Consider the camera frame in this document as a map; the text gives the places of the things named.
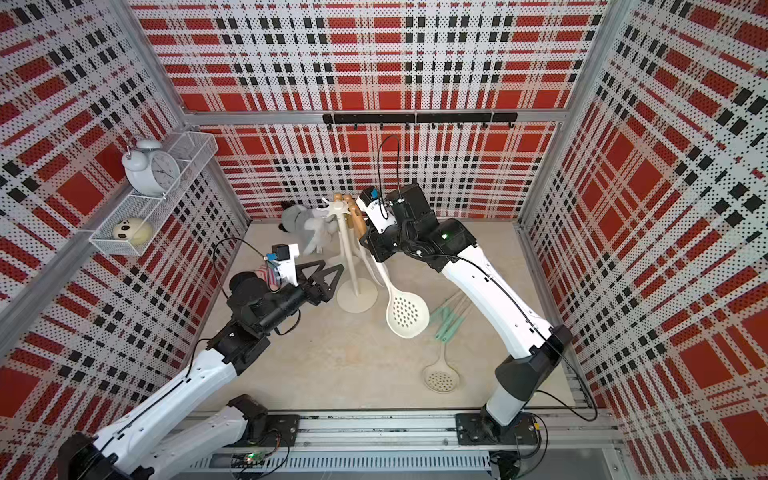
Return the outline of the cream utensil rack stand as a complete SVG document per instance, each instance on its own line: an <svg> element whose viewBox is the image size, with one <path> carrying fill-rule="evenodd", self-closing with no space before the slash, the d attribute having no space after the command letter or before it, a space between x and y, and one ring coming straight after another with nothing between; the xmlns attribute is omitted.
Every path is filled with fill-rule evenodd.
<svg viewBox="0 0 768 480"><path fill-rule="evenodd" d="M331 200L323 198L326 206L320 208L320 210L325 211L327 216L335 218L338 224L338 232L334 235L338 239L340 250L339 254L330 260L330 263L342 264L344 273L349 276L348 279L339 283L335 298L343 311L359 314L374 306L378 298L378 289L371 280L358 276L356 262L360 259L357 256L358 253L353 252L352 230L347 225L347 215L339 218L330 212L329 204L333 201L333 195Z"/></svg>

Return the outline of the slotted spoon wooden handle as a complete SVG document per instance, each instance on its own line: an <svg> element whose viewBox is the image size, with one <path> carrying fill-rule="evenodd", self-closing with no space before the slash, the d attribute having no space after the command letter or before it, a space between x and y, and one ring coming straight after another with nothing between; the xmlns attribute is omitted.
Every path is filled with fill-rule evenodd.
<svg viewBox="0 0 768 480"><path fill-rule="evenodd" d="M359 253L371 276L376 279L373 267L379 273L383 286L388 292L386 322L393 333L404 339L412 339L421 334L429 323L429 310L426 302L415 293L399 290L391 282L384 264L371 262L370 253L359 247Z"/></svg>

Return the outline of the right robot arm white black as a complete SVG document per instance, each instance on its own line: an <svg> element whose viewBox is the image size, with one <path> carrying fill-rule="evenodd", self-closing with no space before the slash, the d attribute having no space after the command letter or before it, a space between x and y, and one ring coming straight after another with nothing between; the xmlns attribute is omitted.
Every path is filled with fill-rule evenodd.
<svg viewBox="0 0 768 480"><path fill-rule="evenodd" d="M484 410L496 425L510 425L564 358L573 339L570 330L530 308L461 221L438 218L418 184L387 195L369 186L356 205L367 217L360 244L376 262L401 252L428 265L456 285L494 328L508 357L495 370L495 390Z"/></svg>

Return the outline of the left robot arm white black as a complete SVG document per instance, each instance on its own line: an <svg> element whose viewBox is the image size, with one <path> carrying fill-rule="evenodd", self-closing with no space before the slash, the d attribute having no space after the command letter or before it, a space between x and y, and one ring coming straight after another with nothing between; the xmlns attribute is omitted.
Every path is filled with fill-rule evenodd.
<svg viewBox="0 0 768 480"><path fill-rule="evenodd" d="M270 337L305 304L332 300L344 272L322 260L289 265L288 282L277 290L253 272L229 282L229 322L189 366L166 385L95 435L76 433L60 447L60 479L170 479L203 456L264 426L267 410L243 394L216 414L175 433L197 406L245 372L267 349Z"/></svg>

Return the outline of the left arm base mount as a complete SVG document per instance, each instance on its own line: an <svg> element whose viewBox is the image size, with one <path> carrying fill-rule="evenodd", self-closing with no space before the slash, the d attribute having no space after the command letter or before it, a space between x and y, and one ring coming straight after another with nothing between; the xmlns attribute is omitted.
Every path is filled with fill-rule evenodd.
<svg viewBox="0 0 768 480"><path fill-rule="evenodd" d="M241 438L229 447L293 447L299 430L299 415L265 414L250 419Z"/></svg>

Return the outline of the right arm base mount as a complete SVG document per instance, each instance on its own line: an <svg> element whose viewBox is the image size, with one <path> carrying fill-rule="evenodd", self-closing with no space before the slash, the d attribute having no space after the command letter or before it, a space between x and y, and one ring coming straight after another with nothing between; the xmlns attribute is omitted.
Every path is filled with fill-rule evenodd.
<svg viewBox="0 0 768 480"><path fill-rule="evenodd" d="M519 413L510 424L502 426L489 414L455 415L458 443L462 446L535 446L539 442L534 417Z"/></svg>

